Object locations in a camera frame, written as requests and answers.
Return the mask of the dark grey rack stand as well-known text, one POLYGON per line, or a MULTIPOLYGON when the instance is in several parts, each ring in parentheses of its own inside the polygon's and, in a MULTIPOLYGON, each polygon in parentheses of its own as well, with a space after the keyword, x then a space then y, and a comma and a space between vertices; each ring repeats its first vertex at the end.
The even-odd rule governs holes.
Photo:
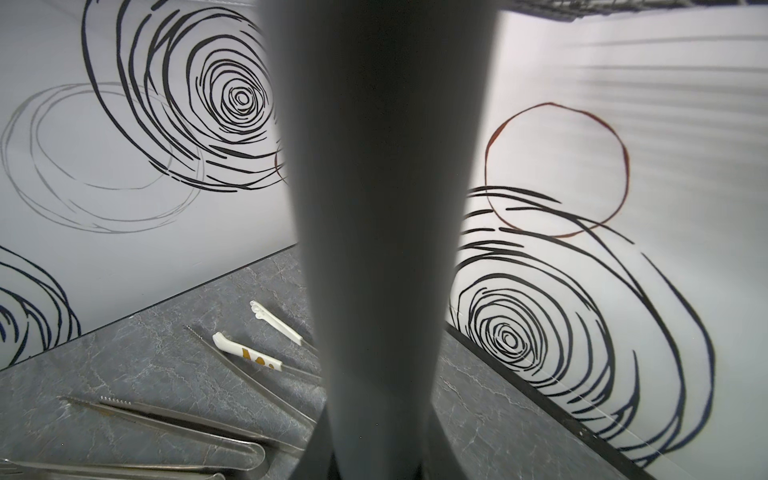
POLYGON ((431 398, 491 1, 262 1, 326 401, 296 479, 461 479, 431 398))

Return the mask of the white handled steel tongs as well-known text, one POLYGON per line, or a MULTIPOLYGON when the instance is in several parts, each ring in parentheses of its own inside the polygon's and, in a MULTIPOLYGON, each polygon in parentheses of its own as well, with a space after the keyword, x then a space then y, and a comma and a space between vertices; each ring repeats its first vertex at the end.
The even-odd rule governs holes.
POLYGON ((215 331, 210 335, 214 347, 265 369, 320 385, 319 368, 305 365, 319 360, 315 341, 264 303, 250 300, 248 308, 251 315, 243 332, 232 336, 227 331, 215 331))

